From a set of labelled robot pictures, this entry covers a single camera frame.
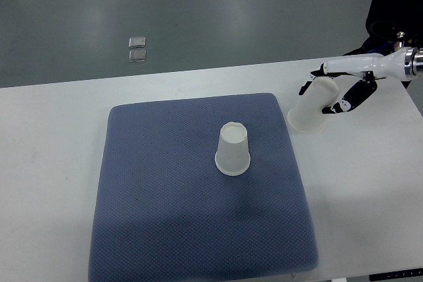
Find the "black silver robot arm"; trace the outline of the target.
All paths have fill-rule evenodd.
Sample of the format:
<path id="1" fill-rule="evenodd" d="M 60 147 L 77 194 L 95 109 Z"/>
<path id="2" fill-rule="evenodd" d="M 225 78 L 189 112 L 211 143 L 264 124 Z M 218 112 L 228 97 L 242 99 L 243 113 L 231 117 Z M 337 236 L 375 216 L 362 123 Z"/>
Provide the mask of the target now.
<path id="1" fill-rule="evenodd" d="M 405 42 L 405 33 L 398 32 L 393 52 L 388 55 L 371 51 L 330 59 L 310 73 L 310 79 L 300 88 L 299 95 L 304 95 L 319 77 L 357 77 L 358 82 L 349 88 L 339 102 L 322 109 L 324 114 L 351 112 L 377 90 L 379 80 L 390 77 L 409 83 L 422 75 L 422 49 Z"/>

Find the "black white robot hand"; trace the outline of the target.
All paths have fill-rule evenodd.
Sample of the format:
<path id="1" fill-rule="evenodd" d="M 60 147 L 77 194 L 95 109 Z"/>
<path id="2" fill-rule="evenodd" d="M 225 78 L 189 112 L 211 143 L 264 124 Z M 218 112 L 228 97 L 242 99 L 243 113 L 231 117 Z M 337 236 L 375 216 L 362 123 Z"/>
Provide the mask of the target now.
<path id="1" fill-rule="evenodd" d="M 368 55 L 349 55 L 331 59 L 323 63 L 323 70 L 310 72 L 309 79 L 300 88 L 298 95 L 303 96 L 312 82 L 318 77 L 328 74 L 347 73 L 361 77 L 365 72 L 372 72 L 376 79 L 392 77 L 400 81 L 407 81 L 405 67 L 405 51 L 397 51 L 389 55 L 371 53 Z M 323 114 L 340 114 L 355 110 L 363 104 L 377 90 L 375 80 L 360 80 L 355 83 L 339 102 L 322 109 Z"/>

